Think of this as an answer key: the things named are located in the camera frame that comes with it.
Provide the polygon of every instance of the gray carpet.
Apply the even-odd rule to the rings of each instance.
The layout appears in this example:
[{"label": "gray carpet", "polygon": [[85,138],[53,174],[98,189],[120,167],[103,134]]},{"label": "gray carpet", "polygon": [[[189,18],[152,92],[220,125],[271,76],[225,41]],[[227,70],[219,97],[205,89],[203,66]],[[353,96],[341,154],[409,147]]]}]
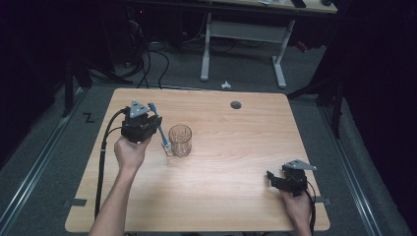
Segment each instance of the gray carpet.
[{"label": "gray carpet", "polygon": [[[152,47],[156,49],[161,47],[161,44]],[[165,46],[159,52],[169,58],[169,67],[161,83],[164,86],[222,89],[221,84],[228,81],[232,85],[230,90],[290,93],[308,84],[326,51],[324,47],[306,53],[297,48],[287,48],[282,67],[288,87],[282,90],[277,87],[269,58],[273,55],[274,48],[276,45],[263,44],[258,47],[234,46],[229,50],[229,45],[215,45],[216,51],[229,51],[211,54],[210,77],[208,82],[202,83],[200,81],[202,48],[184,47],[182,50],[177,50]],[[166,60],[157,53],[151,53],[150,58],[148,81],[150,84],[157,84],[159,76],[165,69]],[[118,67],[118,73],[126,70]],[[134,81],[131,88],[138,84],[143,74],[140,72],[130,78]],[[77,192],[111,94],[120,87],[108,81],[94,80],[93,87],[85,93],[86,97],[69,120],[61,139],[57,141],[48,165],[8,235],[75,235],[65,230],[64,225],[69,212],[65,203]],[[338,150],[332,133],[328,130],[328,123],[323,117],[324,108],[318,108],[313,98],[313,95],[303,95],[301,98],[291,100],[290,104],[310,161],[319,167],[315,175],[321,193],[330,202],[326,208],[331,227],[328,231],[318,232],[316,235],[368,235],[342,174]],[[20,148],[0,172],[0,212],[4,212],[53,129],[61,121],[60,116],[64,110],[63,90],[56,94],[56,99],[55,104],[36,120]],[[87,122],[87,114],[90,114],[89,120],[93,122]],[[411,235],[397,213],[378,171],[373,166],[345,103],[340,134],[340,141],[379,221],[382,234]],[[231,233],[218,232],[204,235],[226,234]],[[288,235],[285,232],[272,234]],[[178,235],[178,233],[151,235]],[[236,232],[233,235],[241,235],[241,233]]]}]

